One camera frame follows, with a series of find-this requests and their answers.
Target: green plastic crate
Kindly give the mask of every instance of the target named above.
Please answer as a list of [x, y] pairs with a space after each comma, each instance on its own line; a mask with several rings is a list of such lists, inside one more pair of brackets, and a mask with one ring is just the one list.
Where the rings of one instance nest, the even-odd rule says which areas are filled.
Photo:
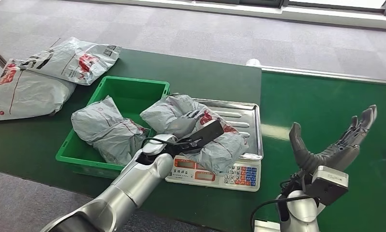
[[[170, 84], [115, 76], [106, 76], [99, 83], [88, 105], [111, 96], [123, 117], [150, 128], [139, 114], [169, 94]], [[99, 152], [81, 140], [72, 129], [56, 154], [56, 160], [67, 163], [75, 173], [116, 178], [123, 166], [106, 163]]]

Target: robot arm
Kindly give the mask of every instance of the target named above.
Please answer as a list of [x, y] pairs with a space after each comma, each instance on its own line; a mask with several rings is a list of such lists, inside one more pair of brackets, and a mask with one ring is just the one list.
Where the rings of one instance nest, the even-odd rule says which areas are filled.
[[150, 193], [166, 178], [173, 167], [173, 159], [181, 152], [201, 149], [223, 134], [219, 121], [176, 142], [169, 134], [146, 138], [130, 163], [110, 186], [91, 202], [55, 219], [41, 232], [114, 232], [125, 224], [140, 208]]
[[353, 116], [339, 140], [318, 154], [307, 150], [300, 135], [301, 126], [294, 122], [289, 139], [300, 170], [286, 181], [277, 199], [310, 198], [277, 203], [281, 232], [319, 232], [316, 217], [348, 191], [348, 175], [343, 171], [358, 156], [359, 145], [376, 116], [376, 105], [363, 111], [359, 122]]

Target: stainless steel tray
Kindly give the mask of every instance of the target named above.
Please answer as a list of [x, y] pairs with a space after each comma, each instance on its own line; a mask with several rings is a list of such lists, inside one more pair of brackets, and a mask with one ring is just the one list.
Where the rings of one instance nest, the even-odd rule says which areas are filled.
[[197, 98], [194, 100], [208, 106], [208, 108], [216, 112], [244, 135], [249, 148], [247, 153], [241, 155], [240, 158], [261, 160], [264, 157], [260, 128], [261, 121], [257, 104]]

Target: package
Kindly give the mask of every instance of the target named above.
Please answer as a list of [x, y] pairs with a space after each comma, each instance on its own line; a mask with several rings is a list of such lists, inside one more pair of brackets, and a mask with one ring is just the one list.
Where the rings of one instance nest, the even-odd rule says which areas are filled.
[[76, 84], [28, 71], [23, 60], [10, 59], [0, 76], [0, 120], [56, 113]]
[[70, 37], [29, 57], [28, 70], [88, 86], [119, 58], [120, 46], [96, 44]]
[[92, 103], [71, 117], [77, 135], [97, 149], [107, 163], [127, 165], [140, 149], [148, 130], [123, 118], [113, 99]]
[[218, 114], [206, 105], [198, 103], [188, 95], [173, 94], [153, 104], [140, 113], [140, 117], [147, 122], [157, 133], [174, 134], [169, 125], [175, 119], [181, 118], [192, 111], [199, 111], [196, 115], [197, 123], [193, 132], [203, 128], [207, 122], [219, 120], [224, 134], [214, 139], [201, 149], [200, 153], [183, 154], [192, 161], [199, 163], [208, 171], [215, 174], [224, 174], [247, 149], [245, 138]]

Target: qr code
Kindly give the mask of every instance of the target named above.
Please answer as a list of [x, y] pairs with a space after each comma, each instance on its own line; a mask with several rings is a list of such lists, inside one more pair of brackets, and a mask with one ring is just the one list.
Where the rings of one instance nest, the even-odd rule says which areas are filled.
[[108, 57], [112, 55], [112, 51], [106, 49], [104, 50], [103, 54], [107, 55]]
[[110, 50], [115, 50], [115, 49], [116, 49], [116, 46], [114, 46], [114, 45], [109, 45], [109, 46], [107, 46], [107, 48], [109, 48]]

